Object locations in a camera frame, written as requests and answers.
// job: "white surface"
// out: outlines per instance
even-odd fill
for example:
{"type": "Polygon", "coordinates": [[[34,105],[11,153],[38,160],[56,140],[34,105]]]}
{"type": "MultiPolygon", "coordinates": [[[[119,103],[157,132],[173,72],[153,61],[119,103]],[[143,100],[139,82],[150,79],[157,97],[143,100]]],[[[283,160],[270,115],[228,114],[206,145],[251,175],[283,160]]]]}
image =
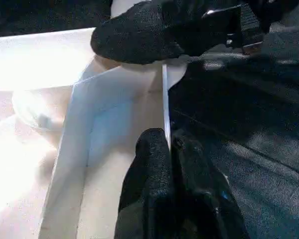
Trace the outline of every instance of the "white surface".
{"type": "Polygon", "coordinates": [[[38,237],[56,154],[15,115],[0,120],[0,239],[38,237]]]}
{"type": "Polygon", "coordinates": [[[92,32],[93,28],[87,28],[0,37],[0,91],[77,82],[94,57],[92,32]]]}
{"type": "Polygon", "coordinates": [[[113,237],[136,141],[164,127],[163,91],[160,66],[118,67],[74,86],[40,239],[113,237]]]}

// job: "white cardboard box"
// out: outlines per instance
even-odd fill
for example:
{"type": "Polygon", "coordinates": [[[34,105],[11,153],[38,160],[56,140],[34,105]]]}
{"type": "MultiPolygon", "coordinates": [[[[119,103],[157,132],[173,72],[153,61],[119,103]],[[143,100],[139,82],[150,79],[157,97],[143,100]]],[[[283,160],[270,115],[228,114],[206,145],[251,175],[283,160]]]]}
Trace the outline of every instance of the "white cardboard box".
{"type": "Polygon", "coordinates": [[[165,130],[166,66],[117,67],[73,87],[40,239],[114,237],[122,182],[141,133],[165,130]]]}

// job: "hand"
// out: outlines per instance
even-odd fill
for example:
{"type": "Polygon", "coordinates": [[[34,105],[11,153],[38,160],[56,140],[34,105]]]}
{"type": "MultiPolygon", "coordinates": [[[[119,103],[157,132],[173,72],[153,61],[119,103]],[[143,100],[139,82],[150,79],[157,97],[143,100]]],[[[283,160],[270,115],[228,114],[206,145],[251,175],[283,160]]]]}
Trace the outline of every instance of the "hand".
{"type": "Polygon", "coordinates": [[[170,154],[163,130],[148,129],[123,182],[115,238],[249,236],[227,179],[201,144],[177,131],[170,154]]]}
{"type": "MultiPolygon", "coordinates": [[[[279,20],[299,0],[246,2],[260,18],[263,30],[268,31],[271,21],[279,20]]],[[[98,55],[136,64],[180,55],[199,56],[215,45],[226,44],[227,34],[239,27],[235,18],[240,15],[240,6],[239,0],[142,1],[98,25],[91,46],[98,55]]]]}

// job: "sunlight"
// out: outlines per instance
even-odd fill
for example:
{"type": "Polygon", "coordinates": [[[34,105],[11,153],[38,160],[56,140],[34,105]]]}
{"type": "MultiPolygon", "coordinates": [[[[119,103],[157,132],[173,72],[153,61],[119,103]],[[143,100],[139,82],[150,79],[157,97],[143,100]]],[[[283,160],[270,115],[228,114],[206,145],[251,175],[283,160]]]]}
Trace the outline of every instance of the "sunlight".
{"type": "Polygon", "coordinates": [[[16,130],[16,116],[0,122],[0,212],[27,194],[42,159],[56,149],[34,131],[16,130]]]}

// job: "dark background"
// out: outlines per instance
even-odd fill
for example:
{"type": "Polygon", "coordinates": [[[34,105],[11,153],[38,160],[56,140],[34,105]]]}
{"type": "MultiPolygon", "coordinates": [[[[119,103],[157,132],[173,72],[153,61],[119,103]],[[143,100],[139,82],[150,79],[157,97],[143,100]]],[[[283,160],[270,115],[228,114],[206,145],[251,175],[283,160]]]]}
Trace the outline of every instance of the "dark background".
{"type": "Polygon", "coordinates": [[[108,10],[106,0],[0,0],[0,36],[94,27],[108,10]]]}

